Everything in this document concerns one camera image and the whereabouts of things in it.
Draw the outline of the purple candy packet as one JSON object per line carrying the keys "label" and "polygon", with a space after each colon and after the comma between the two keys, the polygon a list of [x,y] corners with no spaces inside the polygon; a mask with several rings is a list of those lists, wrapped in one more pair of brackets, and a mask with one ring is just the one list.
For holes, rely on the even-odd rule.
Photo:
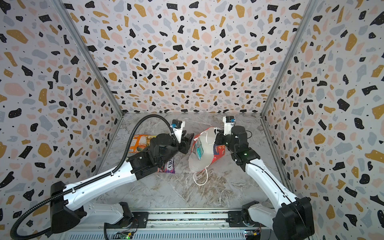
{"label": "purple candy packet", "polygon": [[171,158],[164,166],[158,168],[158,173],[175,173],[174,158]]}

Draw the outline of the orange fruit candy packet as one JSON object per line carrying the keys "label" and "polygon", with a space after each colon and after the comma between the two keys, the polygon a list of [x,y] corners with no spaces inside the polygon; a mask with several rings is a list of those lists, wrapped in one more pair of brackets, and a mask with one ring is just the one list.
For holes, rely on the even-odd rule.
{"label": "orange fruit candy packet", "polygon": [[139,153],[147,146],[150,145],[150,140],[155,138],[154,135],[134,135],[134,138],[131,142],[129,153]]}

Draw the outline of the red paper gift bag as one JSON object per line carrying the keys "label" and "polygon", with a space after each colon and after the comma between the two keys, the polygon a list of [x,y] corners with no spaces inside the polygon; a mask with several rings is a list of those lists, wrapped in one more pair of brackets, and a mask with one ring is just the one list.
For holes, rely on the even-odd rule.
{"label": "red paper gift bag", "polygon": [[[209,178],[208,167],[225,155],[226,147],[215,144],[216,130],[219,129],[210,127],[193,138],[192,150],[189,156],[189,169],[193,174],[195,184],[198,186],[203,186],[207,183]],[[200,161],[193,151],[197,139],[201,140],[204,149],[204,154]]]}

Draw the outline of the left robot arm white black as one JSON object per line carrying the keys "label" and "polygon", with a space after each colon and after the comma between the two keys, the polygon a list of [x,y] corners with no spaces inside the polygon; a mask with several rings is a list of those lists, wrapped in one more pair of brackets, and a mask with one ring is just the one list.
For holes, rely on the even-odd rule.
{"label": "left robot arm white black", "polygon": [[91,201],[119,186],[141,180],[167,165],[177,153],[189,152],[194,134],[182,131],[181,140],[173,143],[170,135],[159,134],[150,140],[149,146],[124,160],[114,173],[105,171],[90,178],[90,184],[83,181],[65,185],[63,182],[51,186],[51,195],[58,196],[68,190],[69,194],[53,200],[51,208],[51,233],[66,232],[79,224],[103,223],[106,228],[140,226],[139,219],[130,210],[128,203],[118,205],[93,204]]}

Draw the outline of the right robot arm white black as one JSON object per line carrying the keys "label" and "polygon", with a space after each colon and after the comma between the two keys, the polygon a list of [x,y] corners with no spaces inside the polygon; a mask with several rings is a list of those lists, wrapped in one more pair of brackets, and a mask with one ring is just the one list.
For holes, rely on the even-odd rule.
{"label": "right robot arm white black", "polygon": [[310,199],[298,198],[271,173],[259,154],[249,146],[246,129],[234,126],[215,133],[215,143],[227,147],[236,165],[256,181],[273,206],[268,208],[257,201],[243,205],[242,223],[249,227],[261,224],[273,230],[279,240],[308,240],[314,235]]}

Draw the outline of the teal snack packet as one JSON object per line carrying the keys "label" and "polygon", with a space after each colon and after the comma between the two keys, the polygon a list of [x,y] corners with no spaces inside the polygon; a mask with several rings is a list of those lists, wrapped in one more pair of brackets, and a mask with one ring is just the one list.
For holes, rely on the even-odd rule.
{"label": "teal snack packet", "polygon": [[202,159],[202,156],[204,154],[203,145],[200,139],[197,139],[194,144],[193,151],[195,155],[197,156],[198,160],[200,161]]}

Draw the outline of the left green circuit board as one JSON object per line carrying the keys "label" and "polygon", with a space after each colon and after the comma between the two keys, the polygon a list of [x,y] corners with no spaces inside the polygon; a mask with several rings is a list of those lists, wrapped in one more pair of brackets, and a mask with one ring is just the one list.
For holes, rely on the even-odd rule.
{"label": "left green circuit board", "polygon": [[123,231],[117,232],[113,239],[114,240],[132,240],[134,238],[135,232]]}

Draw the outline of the aluminium mounting rail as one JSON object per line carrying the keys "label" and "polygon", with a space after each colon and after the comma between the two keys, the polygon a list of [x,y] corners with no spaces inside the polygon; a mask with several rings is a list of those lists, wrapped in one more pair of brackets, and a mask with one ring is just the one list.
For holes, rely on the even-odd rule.
{"label": "aluminium mounting rail", "polygon": [[133,240],[245,240],[246,230],[260,230],[261,240],[278,240],[269,228],[231,228],[226,222],[228,211],[208,210],[144,210],[149,212],[145,229],[104,229],[104,224],[85,224],[60,234],[60,240],[113,240],[117,232],[135,232]]}

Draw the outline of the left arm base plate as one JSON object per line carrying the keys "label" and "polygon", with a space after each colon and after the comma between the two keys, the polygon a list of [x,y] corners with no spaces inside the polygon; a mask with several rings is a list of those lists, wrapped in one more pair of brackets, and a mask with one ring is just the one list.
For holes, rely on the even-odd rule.
{"label": "left arm base plate", "polygon": [[115,224],[105,223],[104,229],[145,229],[149,219],[149,212],[133,212],[132,217],[123,217]]}

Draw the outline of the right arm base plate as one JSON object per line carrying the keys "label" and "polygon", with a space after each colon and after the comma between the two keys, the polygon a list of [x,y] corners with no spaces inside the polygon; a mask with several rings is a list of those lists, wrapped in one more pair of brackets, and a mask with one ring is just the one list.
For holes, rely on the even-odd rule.
{"label": "right arm base plate", "polygon": [[245,211],[228,211],[226,222],[231,228],[266,228],[265,225],[252,221]]}

